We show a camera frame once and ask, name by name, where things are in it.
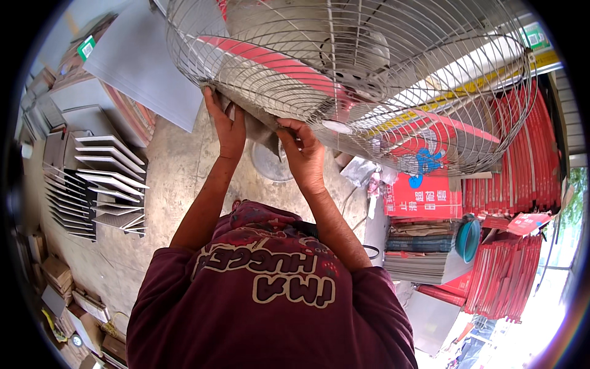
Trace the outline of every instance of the concrete floor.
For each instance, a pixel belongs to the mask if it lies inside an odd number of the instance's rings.
[[[99,224],[97,242],[92,243],[67,234],[57,225],[50,217],[42,190],[43,149],[44,142],[36,142],[33,157],[25,160],[25,190],[31,208],[27,215],[29,223],[35,224],[34,220],[40,218],[50,252],[69,265],[77,285],[98,295],[111,316],[117,311],[129,315],[153,252],[168,247],[219,154],[217,134],[207,111],[201,106],[192,133],[161,117],[157,120],[153,141],[145,150],[149,160],[146,184],[150,189],[145,197],[147,235],[142,239],[137,234],[125,235],[121,230]],[[364,240],[366,191],[355,191],[354,185],[339,174],[329,148],[326,148],[324,178],[341,210],[352,193],[344,217],[351,227],[358,225],[355,234]],[[231,211],[231,204],[237,198],[266,203],[300,214],[303,220],[314,221],[294,181],[276,183],[258,174],[250,159],[248,143],[225,196],[222,215]],[[115,324],[121,333],[126,332],[125,317],[118,315]]]

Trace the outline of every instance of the person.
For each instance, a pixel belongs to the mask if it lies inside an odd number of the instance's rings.
[[[293,226],[299,216],[253,201],[219,218],[244,111],[223,112],[209,88],[204,96],[219,157],[170,247],[154,252],[127,328],[129,368],[416,368],[391,277],[326,190],[312,130],[277,119],[297,135],[277,131],[318,238]]]

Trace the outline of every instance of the blue cartoon figure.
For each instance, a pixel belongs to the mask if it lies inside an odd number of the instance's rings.
[[[423,175],[442,168],[440,159],[447,153],[443,149],[435,153],[437,141],[436,133],[432,129],[425,129],[420,134],[424,137],[428,148],[421,148],[416,155],[404,155],[400,160],[401,168],[410,176],[408,182],[411,188],[420,187]]]

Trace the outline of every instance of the hand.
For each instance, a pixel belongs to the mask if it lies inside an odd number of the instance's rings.
[[[284,129],[277,131],[283,143],[289,168],[303,195],[317,195],[326,191],[324,186],[324,146],[307,124],[296,119],[277,119],[278,124],[297,133],[295,141]]]
[[[229,159],[237,165],[244,152],[246,143],[246,127],[244,125],[244,110],[230,102],[221,110],[219,96],[209,88],[205,88],[205,105],[213,117],[215,130],[219,137],[219,157]],[[234,120],[230,119],[231,108],[234,107]]]

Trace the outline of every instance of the fan guard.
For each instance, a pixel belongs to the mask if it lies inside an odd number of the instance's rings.
[[[409,174],[490,168],[535,96],[515,1],[171,0],[177,68]],[[509,90],[518,99],[503,98]]]

